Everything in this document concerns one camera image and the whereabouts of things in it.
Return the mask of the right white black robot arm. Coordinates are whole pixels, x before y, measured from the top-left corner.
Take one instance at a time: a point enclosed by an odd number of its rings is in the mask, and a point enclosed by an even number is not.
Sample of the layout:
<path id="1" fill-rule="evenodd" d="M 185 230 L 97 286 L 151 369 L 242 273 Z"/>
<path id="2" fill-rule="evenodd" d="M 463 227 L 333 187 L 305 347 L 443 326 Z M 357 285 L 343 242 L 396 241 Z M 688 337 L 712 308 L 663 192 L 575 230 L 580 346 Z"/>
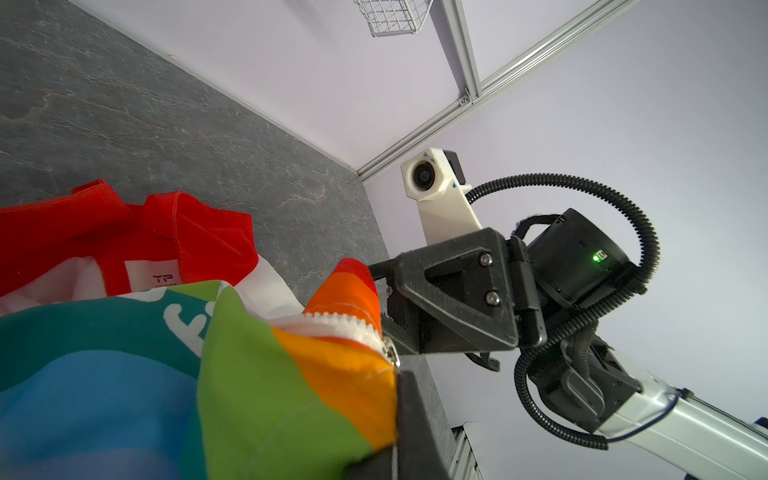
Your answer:
<path id="1" fill-rule="evenodd" d="M 741 421 L 623 359 L 592 333 L 595 317 L 642 290 L 637 267 L 575 210 L 533 216 L 504 238 L 490 228 L 374 264 L 388 287 L 383 325 L 403 354 L 462 353 L 514 382 L 554 436 L 596 450 L 628 442 L 690 479 L 763 479 L 767 426 Z"/>

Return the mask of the colourful red white kids jacket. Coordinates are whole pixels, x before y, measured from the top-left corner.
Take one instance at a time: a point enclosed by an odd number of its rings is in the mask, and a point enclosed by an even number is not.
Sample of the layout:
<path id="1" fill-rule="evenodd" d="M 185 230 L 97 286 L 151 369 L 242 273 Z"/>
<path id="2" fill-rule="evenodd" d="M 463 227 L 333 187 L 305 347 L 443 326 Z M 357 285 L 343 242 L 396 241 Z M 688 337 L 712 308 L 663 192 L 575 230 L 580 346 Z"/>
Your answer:
<path id="1" fill-rule="evenodd" d="M 249 215 L 102 180 L 1 211 L 5 479 L 339 479 L 398 439 L 368 268 L 307 304 Z"/>

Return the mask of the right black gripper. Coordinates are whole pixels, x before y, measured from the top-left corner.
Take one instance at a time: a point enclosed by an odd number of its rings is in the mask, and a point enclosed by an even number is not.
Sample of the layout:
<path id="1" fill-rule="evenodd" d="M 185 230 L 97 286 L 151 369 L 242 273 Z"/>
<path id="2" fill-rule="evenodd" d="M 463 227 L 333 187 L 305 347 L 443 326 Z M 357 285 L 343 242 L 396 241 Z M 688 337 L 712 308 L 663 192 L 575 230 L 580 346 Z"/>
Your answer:
<path id="1" fill-rule="evenodd" d="M 546 337 L 628 283 L 637 266 L 575 209 L 521 220 Z M 390 290 L 382 328 L 402 355 L 510 351 L 518 347 L 504 237 L 491 228 L 372 264 Z"/>

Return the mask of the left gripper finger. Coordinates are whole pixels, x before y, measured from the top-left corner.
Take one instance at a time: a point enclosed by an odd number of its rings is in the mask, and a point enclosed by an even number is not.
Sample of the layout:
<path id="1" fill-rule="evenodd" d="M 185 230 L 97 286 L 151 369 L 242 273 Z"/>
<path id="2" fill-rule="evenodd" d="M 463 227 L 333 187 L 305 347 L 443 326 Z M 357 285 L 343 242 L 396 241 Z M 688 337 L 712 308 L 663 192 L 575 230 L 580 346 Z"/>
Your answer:
<path id="1" fill-rule="evenodd" d="M 449 479 L 438 452 L 415 375 L 397 376 L 397 440 L 393 446 L 348 466 L 345 479 Z"/>

